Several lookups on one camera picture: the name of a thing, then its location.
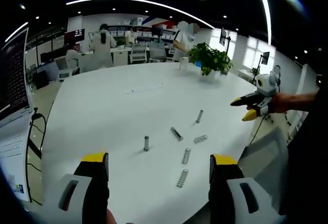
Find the white shirt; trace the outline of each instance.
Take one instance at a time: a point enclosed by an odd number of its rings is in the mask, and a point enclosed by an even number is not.
[[[81,54],[79,54],[75,50],[68,50],[66,53],[66,62],[68,64],[68,68],[70,69],[76,69],[78,65],[78,59],[81,57]]]
[[[128,31],[128,32],[126,32],[125,37],[126,37],[128,43],[134,43],[137,38],[137,33]]]
[[[106,42],[101,43],[101,34],[106,34]],[[112,67],[113,61],[111,56],[111,48],[116,47],[116,41],[113,36],[106,30],[101,30],[100,33],[93,37],[90,45],[90,50],[94,51],[94,63],[99,66]]]
[[[179,30],[175,34],[173,41],[178,41],[178,43],[182,44],[186,50],[191,50],[194,45],[195,37],[186,34],[184,31]],[[180,61],[182,57],[188,57],[188,55],[179,49],[175,49],[173,60]]]

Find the metal spring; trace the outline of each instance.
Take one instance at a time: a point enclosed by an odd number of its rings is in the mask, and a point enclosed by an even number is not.
[[[187,164],[188,163],[190,152],[191,152],[191,149],[190,148],[186,148],[185,149],[184,155],[183,155],[183,159],[182,159],[182,163],[183,164]]]
[[[200,143],[200,142],[206,140],[207,138],[208,138],[207,135],[203,135],[203,136],[200,136],[200,137],[195,138],[195,139],[194,139],[194,142],[195,142],[195,144],[198,144],[198,143]]]
[[[186,181],[186,177],[188,175],[188,169],[184,169],[181,173],[180,179],[178,181],[178,184],[176,184],[177,187],[182,188],[184,182]]]

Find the green plant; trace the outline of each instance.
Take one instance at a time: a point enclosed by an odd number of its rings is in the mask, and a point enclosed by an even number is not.
[[[190,62],[200,61],[202,75],[209,75],[212,70],[227,75],[233,64],[225,51],[212,49],[206,43],[198,44],[189,52]]]

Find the laptop screen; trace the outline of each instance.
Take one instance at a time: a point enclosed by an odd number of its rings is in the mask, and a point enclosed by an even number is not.
[[[29,107],[24,76],[26,36],[24,30],[0,51],[0,121]]]

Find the ceiling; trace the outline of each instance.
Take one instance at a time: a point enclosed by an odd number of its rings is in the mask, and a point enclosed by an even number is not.
[[[163,7],[132,1],[93,1],[66,6],[74,0],[2,0],[3,22],[1,23],[0,44],[20,25],[29,22],[30,35],[47,30],[49,27],[65,27],[67,18],[98,13],[133,13],[195,22],[190,17]],[[254,36],[263,41],[267,38],[267,23],[261,0],[149,0],[192,14],[214,27],[228,30],[239,29],[239,34]],[[321,27],[323,15],[320,3],[323,0],[301,0],[307,9],[307,16],[299,14],[285,0],[268,0],[272,20],[272,45],[291,59],[298,56],[301,64],[309,63],[320,72],[322,51]]]

